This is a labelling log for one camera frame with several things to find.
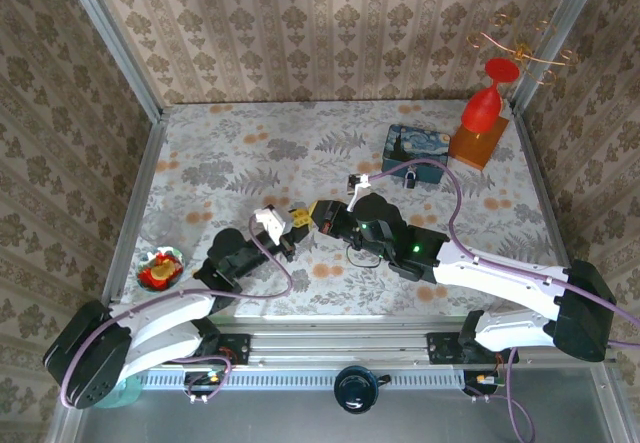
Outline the starry night painted tin box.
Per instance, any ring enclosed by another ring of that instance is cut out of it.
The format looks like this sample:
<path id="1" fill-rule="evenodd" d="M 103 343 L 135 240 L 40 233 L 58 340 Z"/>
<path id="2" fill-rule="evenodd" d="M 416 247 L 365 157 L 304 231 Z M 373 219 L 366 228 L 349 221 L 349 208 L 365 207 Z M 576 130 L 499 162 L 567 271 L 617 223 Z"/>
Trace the starry night painted tin box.
<path id="1" fill-rule="evenodd" d="M 401 163 L 421 158 L 428 158 L 446 166 L 450 139 L 451 137 L 445 133 L 393 124 L 389 127 L 383 149 L 382 171 L 388 172 Z M 440 167 L 425 163 L 408 167 L 417 169 L 416 183 L 439 184 L 444 173 Z M 392 176 L 404 181 L 408 167 L 396 170 Z"/>

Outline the small bowl with toy fruit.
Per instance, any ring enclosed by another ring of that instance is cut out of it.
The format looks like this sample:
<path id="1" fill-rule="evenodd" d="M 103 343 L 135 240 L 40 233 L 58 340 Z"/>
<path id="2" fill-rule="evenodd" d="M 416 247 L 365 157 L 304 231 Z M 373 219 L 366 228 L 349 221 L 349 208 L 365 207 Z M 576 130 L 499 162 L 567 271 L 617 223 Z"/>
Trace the small bowl with toy fruit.
<path id="1" fill-rule="evenodd" d="M 136 278 L 144 290 L 164 292 L 177 283 L 184 269 L 183 254 L 177 248 L 161 246 L 143 254 L 136 268 Z"/>

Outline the floral table cloth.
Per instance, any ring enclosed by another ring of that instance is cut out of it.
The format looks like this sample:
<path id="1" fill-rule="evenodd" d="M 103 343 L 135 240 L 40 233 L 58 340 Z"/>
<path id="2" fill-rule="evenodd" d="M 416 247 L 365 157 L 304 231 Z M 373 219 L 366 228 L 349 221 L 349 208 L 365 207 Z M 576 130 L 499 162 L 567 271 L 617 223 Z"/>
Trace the floral table cloth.
<path id="1" fill-rule="evenodd" d="M 345 200 L 352 173 L 378 174 L 393 124 L 453 134 L 461 100 L 191 104 L 168 115 L 144 215 L 167 212 L 168 243 L 200 267 L 214 236 L 245 230 L 254 210 Z M 405 221 L 455 232 L 475 250 L 519 261 L 558 263 L 517 130 L 509 125 L 483 170 L 456 160 L 439 184 L 403 187 L 380 177 L 373 188 Z M 122 294 L 146 300 L 137 282 L 140 258 L 154 246 L 139 236 Z M 461 287 L 409 282 L 364 252 L 312 232 L 292 263 L 266 264 L 241 283 L 248 299 L 233 316 L 463 316 L 511 304 Z"/>

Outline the orange wooden block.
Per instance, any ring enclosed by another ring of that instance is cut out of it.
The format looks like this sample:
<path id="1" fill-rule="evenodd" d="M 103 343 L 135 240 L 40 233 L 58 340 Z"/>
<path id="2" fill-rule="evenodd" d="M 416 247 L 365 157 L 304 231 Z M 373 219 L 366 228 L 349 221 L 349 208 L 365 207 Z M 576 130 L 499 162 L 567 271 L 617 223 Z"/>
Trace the orange wooden block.
<path id="1" fill-rule="evenodd" d="M 449 145 L 449 156 L 478 170 L 483 170 L 498 145 L 509 120 L 498 117 L 485 133 L 474 133 L 461 125 Z"/>

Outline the small black connector board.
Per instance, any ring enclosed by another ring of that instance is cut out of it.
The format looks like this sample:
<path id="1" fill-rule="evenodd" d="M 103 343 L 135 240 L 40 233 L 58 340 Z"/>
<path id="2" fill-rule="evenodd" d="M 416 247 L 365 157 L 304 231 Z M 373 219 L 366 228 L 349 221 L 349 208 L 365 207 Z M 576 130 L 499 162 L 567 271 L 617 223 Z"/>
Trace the small black connector board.
<path id="1" fill-rule="evenodd" d="M 187 372 L 184 375 L 184 391 L 192 399 L 210 399 L 225 382 L 225 370 Z"/>
<path id="2" fill-rule="evenodd" d="M 505 385 L 505 380 L 496 372 L 464 370 L 462 391 L 471 397 L 493 395 Z"/>

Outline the red plastic goblet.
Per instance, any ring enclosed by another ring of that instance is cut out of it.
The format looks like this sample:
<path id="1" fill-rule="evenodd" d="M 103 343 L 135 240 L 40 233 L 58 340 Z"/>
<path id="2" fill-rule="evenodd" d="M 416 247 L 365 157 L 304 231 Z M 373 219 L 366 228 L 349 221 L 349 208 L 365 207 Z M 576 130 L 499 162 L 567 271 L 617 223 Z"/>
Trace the red plastic goblet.
<path id="1" fill-rule="evenodd" d="M 506 58 L 488 60 L 485 72 L 491 85 L 475 93 L 461 115 L 462 126 L 477 134 L 489 132 L 502 111 L 499 86 L 512 83 L 520 76 L 518 66 Z"/>

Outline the teal plastic cup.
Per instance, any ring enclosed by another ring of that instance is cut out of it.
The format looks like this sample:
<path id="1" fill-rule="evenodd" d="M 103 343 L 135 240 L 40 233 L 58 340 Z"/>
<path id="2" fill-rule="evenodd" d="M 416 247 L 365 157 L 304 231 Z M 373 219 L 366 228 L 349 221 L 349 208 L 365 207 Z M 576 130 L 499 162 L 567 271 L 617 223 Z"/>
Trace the teal plastic cup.
<path id="1" fill-rule="evenodd" d="M 137 375 L 130 376 L 120 381 L 114 389 L 101 401 L 95 404 L 96 408 L 112 409 L 129 406 L 140 397 L 143 386 Z"/>

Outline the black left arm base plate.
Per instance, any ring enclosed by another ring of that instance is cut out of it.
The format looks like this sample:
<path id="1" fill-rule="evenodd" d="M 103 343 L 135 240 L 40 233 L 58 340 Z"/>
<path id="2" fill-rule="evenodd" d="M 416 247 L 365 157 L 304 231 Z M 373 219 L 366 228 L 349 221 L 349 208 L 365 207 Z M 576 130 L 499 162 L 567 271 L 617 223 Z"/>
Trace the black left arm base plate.
<path id="1" fill-rule="evenodd" d="M 196 356 L 226 356 L 233 365 L 247 365 L 250 350 L 249 334 L 222 333 L 205 337 L 196 351 Z"/>

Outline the aluminium side rail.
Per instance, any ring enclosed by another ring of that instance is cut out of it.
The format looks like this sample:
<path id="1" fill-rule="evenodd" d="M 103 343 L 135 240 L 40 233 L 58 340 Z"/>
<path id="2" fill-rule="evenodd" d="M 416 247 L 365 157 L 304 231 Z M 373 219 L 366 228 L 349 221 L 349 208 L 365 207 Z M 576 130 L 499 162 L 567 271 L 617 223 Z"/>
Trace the aluminium side rail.
<path id="1" fill-rule="evenodd" d="M 162 115 L 160 120 L 151 126 L 140 162 L 101 297 L 105 304 L 119 301 L 122 297 L 165 134 L 166 117 Z"/>
<path id="2" fill-rule="evenodd" d="M 521 148 L 536 191 L 541 213 L 549 232 L 550 243 L 554 249 L 558 263 L 563 266 L 568 266 L 571 263 L 571 259 L 566 250 L 560 228 L 555 218 L 552 201 L 548 192 L 545 177 L 537 159 L 536 150 L 529 136 L 523 117 L 517 111 L 513 111 L 513 118 Z"/>

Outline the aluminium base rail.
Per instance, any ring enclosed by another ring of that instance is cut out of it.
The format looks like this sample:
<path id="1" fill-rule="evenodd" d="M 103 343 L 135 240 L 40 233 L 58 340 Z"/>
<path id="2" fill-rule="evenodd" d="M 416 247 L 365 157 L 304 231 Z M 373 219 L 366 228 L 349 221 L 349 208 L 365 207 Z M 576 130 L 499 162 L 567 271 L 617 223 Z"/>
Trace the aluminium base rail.
<path id="1" fill-rule="evenodd" d="M 223 333 L 251 336 L 248 367 L 260 370 L 427 369 L 426 335 L 461 328 L 461 316 L 230 316 Z"/>

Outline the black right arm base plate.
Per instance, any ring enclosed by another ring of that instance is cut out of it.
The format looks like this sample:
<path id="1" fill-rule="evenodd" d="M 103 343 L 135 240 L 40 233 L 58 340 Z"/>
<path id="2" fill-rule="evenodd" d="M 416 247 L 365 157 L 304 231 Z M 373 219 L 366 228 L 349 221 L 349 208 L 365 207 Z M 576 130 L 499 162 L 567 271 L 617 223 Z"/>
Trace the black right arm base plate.
<path id="1" fill-rule="evenodd" d="M 455 364 L 494 364 L 501 356 L 507 362 L 511 349 L 501 352 L 491 351 L 471 337 L 461 336 L 459 332 L 432 332 L 426 334 L 429 361 L 433 365 Z"/>

